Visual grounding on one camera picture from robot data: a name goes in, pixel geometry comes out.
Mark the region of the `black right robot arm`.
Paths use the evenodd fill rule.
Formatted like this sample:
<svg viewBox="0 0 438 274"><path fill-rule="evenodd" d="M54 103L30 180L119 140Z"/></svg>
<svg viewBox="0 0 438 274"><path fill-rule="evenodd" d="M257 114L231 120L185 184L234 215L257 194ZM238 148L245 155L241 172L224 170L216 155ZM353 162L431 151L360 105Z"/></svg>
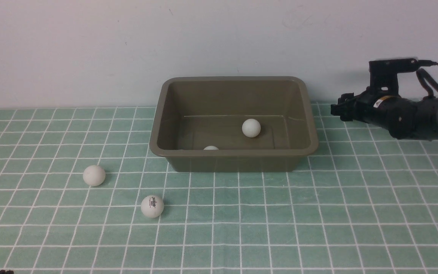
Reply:
<svg viewBox="0 0 438 274"><path fill-rule="evenodd" d="M438 97L413 101L383 90L343 94L330 112L342 121L381 127L395 139L438 140Z"/></svg>

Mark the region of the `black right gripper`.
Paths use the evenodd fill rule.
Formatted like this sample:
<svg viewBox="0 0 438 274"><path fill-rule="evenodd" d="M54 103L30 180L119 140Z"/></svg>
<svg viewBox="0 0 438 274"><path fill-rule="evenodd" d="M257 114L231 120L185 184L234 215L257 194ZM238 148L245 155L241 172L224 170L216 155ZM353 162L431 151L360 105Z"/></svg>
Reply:
<svg viewBox="0 0 438 274"><path fill-rule="evenodd" d="M400 114L393 102L399 97L399 92L388 89L368 88L360 95L345 93L337 105L331 105L331 115L344 122L356 120L382 128L396 127L400 125Z"/></svg>

